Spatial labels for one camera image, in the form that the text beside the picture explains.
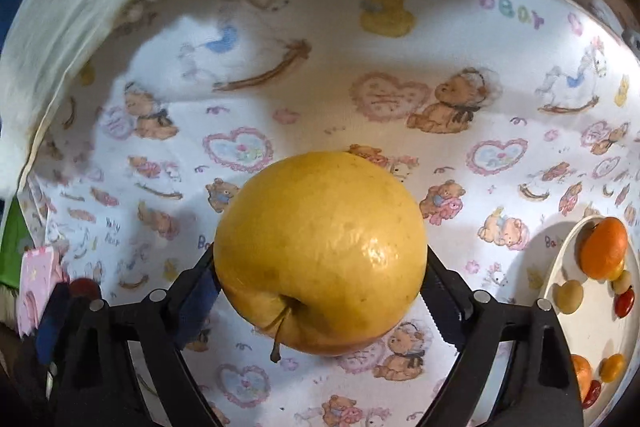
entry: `gray object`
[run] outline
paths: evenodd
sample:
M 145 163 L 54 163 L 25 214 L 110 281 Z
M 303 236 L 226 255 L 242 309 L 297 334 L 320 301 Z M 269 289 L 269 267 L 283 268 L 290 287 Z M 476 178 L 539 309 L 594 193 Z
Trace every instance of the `gray object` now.
M 551 302 L 549 302 L 547 299 L 538 299 L 536 303 L 538 304 L 538 308 L 540 308 L 544 312 L 548 312 L 551 310 Z
M 153 290 L 151 293 L 149 293 L 149 300 L 151 302 L 160 302 L 165 297 L 166 291 L 162 289 Z
M 104 308 L 104 301 L 102 299 L 95 299 L 95 301 L 91 301 L 91 304 L 89 304 L 89 309 L 92 312 L 99 312 L 102 308 Z
M 627 29 L 622 32 L 622 38 L 634 52 L 634 55 L 640 58 L 640 33 Z
M 491 300 L 491 295 L 484 290 L 474 291 L 474 299 L 482 304 L 487 304 Z

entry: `tangerine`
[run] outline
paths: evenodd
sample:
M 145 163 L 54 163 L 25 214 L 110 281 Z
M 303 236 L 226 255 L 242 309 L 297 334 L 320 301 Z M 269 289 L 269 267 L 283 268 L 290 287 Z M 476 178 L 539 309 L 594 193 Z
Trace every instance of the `tangerine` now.
M 580 268 L 596 280 L 619 275 L 624 267 L 628 238 L 625 225 L 617 217 L 598 223 L 580 249 Z
M 578 379 L 578 387 L 580 388 L 580 402 L 584 402 L 591 387 L 593 370 L 589 360 L 580 355 L 571 355 L 571 361 L 574 363 L 575 376 Z

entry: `yellow apple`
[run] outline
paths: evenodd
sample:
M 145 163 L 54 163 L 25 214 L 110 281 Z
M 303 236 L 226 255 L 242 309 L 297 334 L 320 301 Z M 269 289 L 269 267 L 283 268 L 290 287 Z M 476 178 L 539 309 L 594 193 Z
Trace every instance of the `yellow apple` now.
M 244 185 L 216 230 L 214 264 L 231 305 L 276 345 L 340 355 L 400 321 L 427 241 L 418 204 L 389 172 L 314 152 Z

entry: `rocking horse print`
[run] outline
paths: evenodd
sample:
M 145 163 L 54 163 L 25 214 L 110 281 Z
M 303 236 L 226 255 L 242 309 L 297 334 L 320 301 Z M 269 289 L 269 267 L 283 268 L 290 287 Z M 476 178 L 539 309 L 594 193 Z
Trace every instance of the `rocking horse print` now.
M 594 107 L 599 100 L 595 94 L 596 84 L 606 74 L 604 45 L 596 37 L 585 49 L 575 76 L 563 73 L 558 66 L 546 74 L 544 84 L 536 89 L 536 95 L 545 104 L 538 110 L 554 114 L 575 114 Z

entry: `red object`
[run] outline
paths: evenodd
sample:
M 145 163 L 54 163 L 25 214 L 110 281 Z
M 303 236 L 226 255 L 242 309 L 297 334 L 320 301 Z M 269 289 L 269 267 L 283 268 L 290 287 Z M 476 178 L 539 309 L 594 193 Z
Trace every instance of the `red object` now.
M 621 319 L 624 319 L 631 311 L 631 308 L 634 307 L 635 301 L 636 293 L 634 292 L 633 287 L 629 288 L 622 295 L 618 295 L 618 297 L 616 298 L 616 303 L 614 305 L 614 311 L 616 312 L 616 315 Z
M 69 292 L 72 297 L 89 297 L 92 301 L 102 298 L 100 286 L 93 280 L 81 277 L 75 279 L 69 284 Z
M 583 409 L 588 409 L 600 396 L 600 391 L 602 391 L 602 384 L 597 380 L 591 380 L 591 386 L 589 387 L 589 392 L 587 396 L 584 398 L 584 402 L 582 403 Z

